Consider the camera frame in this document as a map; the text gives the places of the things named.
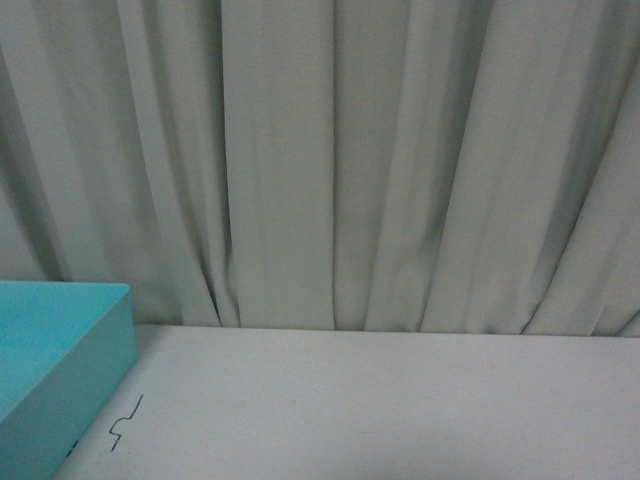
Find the white surface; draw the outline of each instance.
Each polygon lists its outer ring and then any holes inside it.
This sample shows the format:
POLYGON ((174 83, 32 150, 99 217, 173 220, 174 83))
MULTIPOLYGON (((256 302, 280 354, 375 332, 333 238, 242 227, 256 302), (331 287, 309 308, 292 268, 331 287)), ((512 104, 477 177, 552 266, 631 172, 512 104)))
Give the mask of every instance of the white surface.
POLYGON ((638 339, 137 334, 56 480, 640 478, 638 339))

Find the gray curtain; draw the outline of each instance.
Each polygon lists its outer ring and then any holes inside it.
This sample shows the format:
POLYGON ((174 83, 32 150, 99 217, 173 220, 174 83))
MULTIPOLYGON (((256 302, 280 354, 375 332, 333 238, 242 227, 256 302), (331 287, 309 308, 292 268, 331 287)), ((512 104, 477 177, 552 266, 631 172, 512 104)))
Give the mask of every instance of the gray curtain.
POLYGON ((640 335, 640 2, 0 2, 0 277, 138 322, 640 335))

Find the turquoise tray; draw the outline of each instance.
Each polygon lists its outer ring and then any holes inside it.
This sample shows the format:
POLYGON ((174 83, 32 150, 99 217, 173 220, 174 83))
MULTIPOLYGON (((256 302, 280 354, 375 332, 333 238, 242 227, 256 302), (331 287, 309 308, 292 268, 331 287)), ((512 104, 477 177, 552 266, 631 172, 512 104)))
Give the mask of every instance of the turquoise tray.
POLYGON ((136 358, 129 287, 0 281, 0 479, 49 479, 136 358))

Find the fabric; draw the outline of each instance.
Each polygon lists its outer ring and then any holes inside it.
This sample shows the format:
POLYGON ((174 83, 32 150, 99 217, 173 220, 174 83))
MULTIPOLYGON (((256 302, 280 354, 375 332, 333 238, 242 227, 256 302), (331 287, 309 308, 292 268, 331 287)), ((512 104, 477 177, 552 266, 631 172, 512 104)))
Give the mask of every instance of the fabric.
POLYGON ((0 3, 0 278, 141 323, 640 335, 640 3, 0 3))

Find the white table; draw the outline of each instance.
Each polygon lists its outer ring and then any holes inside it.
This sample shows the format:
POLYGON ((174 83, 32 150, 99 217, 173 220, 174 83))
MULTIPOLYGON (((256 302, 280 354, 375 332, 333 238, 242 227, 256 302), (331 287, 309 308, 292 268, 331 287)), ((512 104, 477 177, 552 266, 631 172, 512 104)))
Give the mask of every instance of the white table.
POLYGON ((57 480, 640 478, 640 339, 137 336, 57 480))

